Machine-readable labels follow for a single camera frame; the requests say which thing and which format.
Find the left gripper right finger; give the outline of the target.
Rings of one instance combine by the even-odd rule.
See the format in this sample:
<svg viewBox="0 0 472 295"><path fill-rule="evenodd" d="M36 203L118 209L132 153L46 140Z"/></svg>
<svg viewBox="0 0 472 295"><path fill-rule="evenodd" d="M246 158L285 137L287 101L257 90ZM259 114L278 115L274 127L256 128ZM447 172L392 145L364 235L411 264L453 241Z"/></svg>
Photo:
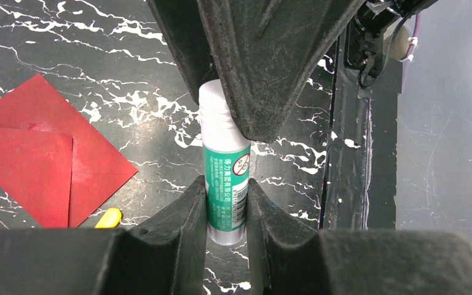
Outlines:
<svg viewBox="0 0 472 295"><path fill-rule="evenodd" d="M472 294L472 244L451 232L315 230L248 183L253 294Z"/></svg>

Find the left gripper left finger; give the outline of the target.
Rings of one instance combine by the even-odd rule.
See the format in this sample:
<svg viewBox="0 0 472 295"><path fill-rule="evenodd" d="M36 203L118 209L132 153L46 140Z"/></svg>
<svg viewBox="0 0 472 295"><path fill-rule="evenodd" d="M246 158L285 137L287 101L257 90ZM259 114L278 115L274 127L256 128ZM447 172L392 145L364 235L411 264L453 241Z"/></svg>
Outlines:
<svg viewBox="0 0 472 295"><path fill-rule="evenodd" d="M0 230L0 294L201 294L205 178L130 230Z"/></svg>

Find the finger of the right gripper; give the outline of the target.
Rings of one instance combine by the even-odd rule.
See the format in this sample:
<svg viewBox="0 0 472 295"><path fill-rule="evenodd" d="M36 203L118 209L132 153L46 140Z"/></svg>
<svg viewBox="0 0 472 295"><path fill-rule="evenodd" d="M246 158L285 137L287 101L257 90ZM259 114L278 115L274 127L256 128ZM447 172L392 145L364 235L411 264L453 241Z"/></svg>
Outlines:
<svg viewBox="0 0 472 295"><path fill-rule="evenodd" d="M242 135L270 143L362 1L199 1L216 70Z"/></svg>
<svg viewBox="0 0 472 295"><path fill-rule="evenodd" d="M191 93L218 78L195 0L148 0L175 63Z"/></svg>

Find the green white glue stick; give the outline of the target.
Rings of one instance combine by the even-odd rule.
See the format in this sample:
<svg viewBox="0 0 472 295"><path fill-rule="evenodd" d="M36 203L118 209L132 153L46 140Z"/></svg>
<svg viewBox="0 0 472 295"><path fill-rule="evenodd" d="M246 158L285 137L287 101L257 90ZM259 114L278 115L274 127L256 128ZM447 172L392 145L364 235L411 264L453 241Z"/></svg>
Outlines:
<svg viewBox="0 0 472 295"><path fill-rule="evenodd" d="M219 79L200 86L199 111L208 235L219 245L234 245L246 231L251 143L233 121Z"/></svg>

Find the red envelope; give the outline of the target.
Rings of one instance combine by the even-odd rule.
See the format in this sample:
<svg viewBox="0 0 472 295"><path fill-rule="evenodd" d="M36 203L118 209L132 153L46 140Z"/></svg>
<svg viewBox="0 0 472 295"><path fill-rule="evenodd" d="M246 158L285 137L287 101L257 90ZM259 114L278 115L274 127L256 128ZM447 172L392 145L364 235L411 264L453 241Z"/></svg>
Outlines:
<svg viewBox="0 0 472 295"><path fill-rule="evenodd" d="M0 187L41 226L81 225L135 173L41 75L0 99Z"/></svg>

